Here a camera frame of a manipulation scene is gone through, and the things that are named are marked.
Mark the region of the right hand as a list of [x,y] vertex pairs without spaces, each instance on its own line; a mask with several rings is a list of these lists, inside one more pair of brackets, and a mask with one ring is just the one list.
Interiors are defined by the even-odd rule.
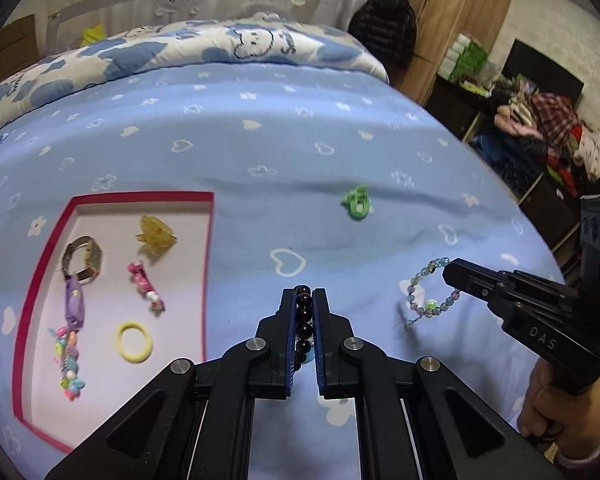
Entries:
[[517,419],[523,437],[542,437],[550,422],[562,426],[555,442],[566,431],[592,432],[600,430],[600,378],[580,396],[572,396],[552,385],[553,369],[543,359],[538,359],[529,378],[524,405]]

